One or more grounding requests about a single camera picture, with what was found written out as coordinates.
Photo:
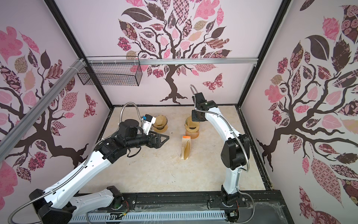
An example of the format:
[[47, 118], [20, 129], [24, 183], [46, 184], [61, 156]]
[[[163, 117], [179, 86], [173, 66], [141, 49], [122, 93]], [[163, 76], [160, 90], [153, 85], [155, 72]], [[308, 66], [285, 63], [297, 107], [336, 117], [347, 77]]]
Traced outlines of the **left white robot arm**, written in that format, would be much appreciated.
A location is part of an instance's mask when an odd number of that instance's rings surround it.
[[42, 224], [67, 224], [72, 218], [99, 208], [109, 206], [119, 209], [123, 203], [120, 191], [110, 186], [84, 196], [77, 192], [92, 178], [114, 164], [122, 156], [132, 157], [131, 149], [143, 146], [158, 149], [169, 140], [169, 136], [151, 131], [155, 118], [144, 117], [143, 123], [127, 119], [118, 125], [118, 130], [98, 143], [86, 161], [66, 175], [62, 180], [44, 191], [35, 190], [30, 194], [33, 207]]

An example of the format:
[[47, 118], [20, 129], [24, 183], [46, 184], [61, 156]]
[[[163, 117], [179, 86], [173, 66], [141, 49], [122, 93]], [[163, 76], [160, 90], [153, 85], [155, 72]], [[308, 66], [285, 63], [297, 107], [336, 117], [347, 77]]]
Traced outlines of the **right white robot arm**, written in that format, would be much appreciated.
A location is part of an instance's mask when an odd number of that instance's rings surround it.
[[214, 101], [207, 101], [201, 92], [194, 93], [192, 99], [194, 102], [192, 121], [210, 122], [224, 141], [221, 160], [226, 167], [226, 174], [222, 185], [221, 198], [225, 206], [232, 206], [241, 197], [240, 174], [248, 172], [250, 169], [249, 139], [247, 135], [241, 134], [233, 128]]

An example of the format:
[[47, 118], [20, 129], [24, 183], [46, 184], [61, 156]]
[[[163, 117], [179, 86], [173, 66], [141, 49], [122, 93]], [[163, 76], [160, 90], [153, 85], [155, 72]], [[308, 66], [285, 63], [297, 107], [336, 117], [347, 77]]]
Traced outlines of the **wooden dripper ring holder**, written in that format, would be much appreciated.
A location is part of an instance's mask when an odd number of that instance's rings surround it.
[[164, 127], [161, 127], [161, 128], [154, 128], [154, 131], [157, 132], [157, 133], [164, 133], [166, 132], [168, 129], [168, 126], [164, 126]]

